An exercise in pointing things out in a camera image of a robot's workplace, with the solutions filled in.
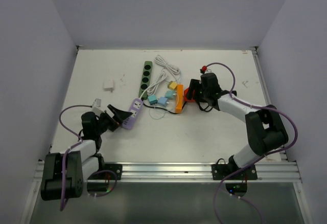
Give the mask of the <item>purple power strip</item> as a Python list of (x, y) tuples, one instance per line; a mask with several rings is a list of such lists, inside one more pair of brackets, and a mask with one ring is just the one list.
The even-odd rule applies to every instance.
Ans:
[(141, 113), (143, 108), (143, 101), (140, 98), (135, 98), (130, 107), (129, 112), (131, 112), (131, 116), (125, 119), (122, 123), (122, 127), (127, 130), (131, 130), (134, 127), (134, 124), (138, 118), (138, 115)]

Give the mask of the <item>light blue plug adapter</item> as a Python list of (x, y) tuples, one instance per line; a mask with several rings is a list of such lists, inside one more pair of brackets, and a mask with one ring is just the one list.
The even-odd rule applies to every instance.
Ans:
[(160, 97), (157, 101), (157, 104), (163, 107), (166, 107), (168, 105), (169, 101), (166, 97)]

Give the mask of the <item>teal plug adapter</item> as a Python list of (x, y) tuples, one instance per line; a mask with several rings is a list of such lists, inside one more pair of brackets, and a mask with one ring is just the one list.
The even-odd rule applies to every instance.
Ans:
[(149, 95), (148, 96), (148, 102), (150, 105), (155, 105), (158, 103), (158, 99), (156, 97), (156, 95)]
[(173, 99), (175, 97), (176, 93), (175, 91), (173, 90), (168, 90), (166, 93), (165, 93), (165, 97), (167, 99)]

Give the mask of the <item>red cube plug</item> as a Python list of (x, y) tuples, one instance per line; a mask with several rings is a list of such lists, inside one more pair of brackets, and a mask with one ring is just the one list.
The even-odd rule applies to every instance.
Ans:
[(189, 91), (189, 88), (186, 88), (184, 90), (184, 93), (183, 93), (183, 100), (184, 100), (184, 102), (191, 102), (191, 100), (188, 99), (187, 96), (186, 96), (188, 94), (188, 91)]

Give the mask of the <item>yellow plug adapter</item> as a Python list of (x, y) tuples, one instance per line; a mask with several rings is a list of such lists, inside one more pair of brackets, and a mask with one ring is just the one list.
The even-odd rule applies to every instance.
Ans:
[(170, 89), (170, 90), (176, 90), (177, 89), (177, 86), (178, 86), (178, 83), (175, 82), (175, 81), (170, 81), (168, 83), (168, 89)]

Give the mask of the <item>green power strip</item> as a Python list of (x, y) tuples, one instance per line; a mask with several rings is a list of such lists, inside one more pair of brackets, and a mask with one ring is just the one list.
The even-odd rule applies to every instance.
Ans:
[(142, 77), (141, 77), (141, 83), (139, 87), (139, 98), (140, 99), (147, 99), (147, 93), (145, 90), (149, 87), (150, 81), (151, 81), (151, 75), (152, 75), (152, 69), (153, 69), (153, 62), (152, 61), (145, 61), (142, 71)]

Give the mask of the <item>orange power strip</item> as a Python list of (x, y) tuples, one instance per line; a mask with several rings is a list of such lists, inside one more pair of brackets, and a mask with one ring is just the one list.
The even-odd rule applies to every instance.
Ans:
[(182, 112), (183, 107), (183, 85), (178, 84), (176, 89), (176, 107), (175, 107), (175, 113), (180, 114)]

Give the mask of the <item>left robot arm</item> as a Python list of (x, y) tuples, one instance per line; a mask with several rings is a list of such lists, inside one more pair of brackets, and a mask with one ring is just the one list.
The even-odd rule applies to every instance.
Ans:
[(94, 107), (92, 111), (82, 114), (82, 130), (76, 135), (76, 144), (64, 152), (49, 153), (45, 157), (40, 187), (43, 200), (59, 200), (60, 208), (64, 209), (70, 198), (82, 195), (84, 184), (91, 176), (98, 180), (105, 174), (111, 174), (115, 180), (118, 179), (115, 172), (106, 170), (99, 153), (101, 136), (108, 130), (119, 128), (132, 112), (119, 110), (112, 105), (108, 105), (108, 108), (112, 116)]

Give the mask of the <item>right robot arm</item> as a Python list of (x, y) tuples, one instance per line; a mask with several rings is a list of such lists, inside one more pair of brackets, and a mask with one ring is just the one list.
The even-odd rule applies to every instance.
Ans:
[(220, 87), (214, 73), (202, 74), (199, 80), (191, 79), (184, 97), (197, 103), (207, 103), (246, 125), (247, 144), (232, 155), (227, 163), (216, 163), (214, 166), (222, 176), (240, 179), (246, 173), (245, 166), (288, 142), (288, 134), (275, 106), (251, 105), (239, 99), (236, 91)]

